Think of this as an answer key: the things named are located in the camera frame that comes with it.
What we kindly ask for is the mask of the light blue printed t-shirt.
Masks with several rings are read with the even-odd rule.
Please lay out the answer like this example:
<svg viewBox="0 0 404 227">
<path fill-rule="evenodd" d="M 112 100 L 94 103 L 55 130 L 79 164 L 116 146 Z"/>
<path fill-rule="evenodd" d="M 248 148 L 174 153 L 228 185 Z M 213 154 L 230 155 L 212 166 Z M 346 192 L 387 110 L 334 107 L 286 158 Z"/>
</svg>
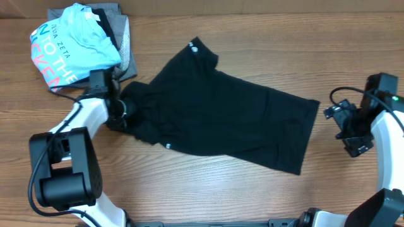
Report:
<svg viewBox="0 0 404 227">
<path fill-rule="evenodd" d="M 75 3 L 30 35 L 31 59 L 54 91 L 121 63 L 117 48 L 91 7 Z"/>
</svg>

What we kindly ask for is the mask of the folded black garment in stack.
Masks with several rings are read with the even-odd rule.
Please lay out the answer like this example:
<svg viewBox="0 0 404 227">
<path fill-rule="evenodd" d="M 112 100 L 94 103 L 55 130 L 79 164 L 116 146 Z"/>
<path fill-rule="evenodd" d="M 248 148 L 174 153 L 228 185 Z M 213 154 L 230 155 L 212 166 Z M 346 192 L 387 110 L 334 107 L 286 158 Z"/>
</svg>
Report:
<svg viewBox="0 0 404 227">
<path fill-rule="evenodd" d="M 106 36 L 110 38 L 113 46 L 115 47 L 115 49 L 117 50 L 117 42 L 116 42 L 116 38 L 114 36 L 113 30 L 110 26 L 109 20 L 107 15 L 105 14 L 104 9 L 93 9 L 92 8 L 92 13 L 96 16 L 98 16 L 100 18 L 100 21 L 97 21 L 97 24 L 103 29 L 103 31 L 105 32 Z M 115 64 L 113 66 L 111 66 L 110 68 L 107 68 L 107 70 L 109 71 L 113 71 L 114 68 L 116 66 L 118 66 L 120 63 Z M 81 79 L 78 82 L 76 82 L 75 84 L 77 84 L 79 87 L 84 87 L 84 86 L 89 86 L 89 79 Z"/>
</svg>

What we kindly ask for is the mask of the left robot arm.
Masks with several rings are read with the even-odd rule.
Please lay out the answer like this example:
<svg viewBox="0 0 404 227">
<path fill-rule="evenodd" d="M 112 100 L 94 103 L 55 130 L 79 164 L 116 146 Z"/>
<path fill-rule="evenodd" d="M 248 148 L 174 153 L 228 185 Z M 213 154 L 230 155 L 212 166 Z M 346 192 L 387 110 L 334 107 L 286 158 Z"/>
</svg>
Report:
<svg viewBox="0 0 404 227">
<path fill-rule="evenodd" d="M 113 131 L 126 128 L 128 105 L 120 92 L 119 77 L 112 71 L 91 71 L 88 87 L 72 99 L 66 118 L 30 138 L 28 202 L 34 212 L 47 217 L 73 214 L 86 226 L 134 226 L 129 214 L 103 192 L 92 143 L 103 125 Z"/>
</svg>

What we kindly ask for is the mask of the black t-shirt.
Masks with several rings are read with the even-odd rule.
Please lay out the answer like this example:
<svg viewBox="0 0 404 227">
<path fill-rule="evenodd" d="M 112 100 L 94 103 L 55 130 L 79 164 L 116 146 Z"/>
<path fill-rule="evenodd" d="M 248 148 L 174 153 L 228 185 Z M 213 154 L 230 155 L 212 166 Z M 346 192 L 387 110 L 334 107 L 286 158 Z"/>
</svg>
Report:
<svg viewBox="0 0 404 227">
<path fill-rule="evenodd" d="M 319 102 L 217 69 L 218 56 L 192 39 L 148 84 L 133 81 L 126 133 L 196 155 L 227 155 L 299 175 Z"/>
</svg>

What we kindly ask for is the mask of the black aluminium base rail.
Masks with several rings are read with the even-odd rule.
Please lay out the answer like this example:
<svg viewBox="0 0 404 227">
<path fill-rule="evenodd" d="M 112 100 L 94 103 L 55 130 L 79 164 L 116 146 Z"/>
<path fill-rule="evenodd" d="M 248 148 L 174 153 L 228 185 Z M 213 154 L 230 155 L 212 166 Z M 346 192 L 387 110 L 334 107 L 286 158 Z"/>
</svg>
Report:
<svg viewBox="0 0 404 227">
<path fill-rule="evenodd" d="M 268 221 L 239 221 L 239 222 L 204 222 L 204 223 L 163 223 L 138 222 L 135 227 L 295 227 L 299 223 L 296 218 L 269 219 Z"/>
</svg>

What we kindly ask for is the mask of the folded grey garment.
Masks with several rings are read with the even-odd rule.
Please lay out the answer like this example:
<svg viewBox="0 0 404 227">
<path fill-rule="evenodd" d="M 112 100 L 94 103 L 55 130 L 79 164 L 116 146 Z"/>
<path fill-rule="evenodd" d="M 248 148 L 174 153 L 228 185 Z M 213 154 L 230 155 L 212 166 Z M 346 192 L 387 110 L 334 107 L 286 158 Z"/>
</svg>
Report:
<svg viewBox="0 0 404 227">
<path fill-rule="evenodd" d="M 114 68 L 112 75 L 119 81 L 125 81 L 137 75 L 134 55 L 131 51 L 129 18 L 121 13 L 121 8 L 117 3 L 88 4 L 93 9 L 104 9 L 108 17 L 117 42 L 117 50 L 121 56 L 121 63 Z M 48 9 L 48 20 L 54 20 L 62 15 L 64 9 Z"/>
</svg>

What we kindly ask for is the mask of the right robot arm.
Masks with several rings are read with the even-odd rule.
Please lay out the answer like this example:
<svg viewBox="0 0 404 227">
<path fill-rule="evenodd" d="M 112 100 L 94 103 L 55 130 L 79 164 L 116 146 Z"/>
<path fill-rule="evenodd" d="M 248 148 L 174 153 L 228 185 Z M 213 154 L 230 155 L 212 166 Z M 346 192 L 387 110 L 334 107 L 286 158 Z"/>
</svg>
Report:
<svg viewBox="0 0 404 227">
<path fill-rule="evenodd" d="M 397 94 L 398 77 L 378 73 L 367 78 L 359 107 L 348 100 L 324 110 L 340 128 L 347 153 L 355 158 L 375 147 L 377 192 L 349 215 L 310 208 L 287 226 L 373 227 L 395 226 L 403 217 L 403 97 Z"/>
</svg>

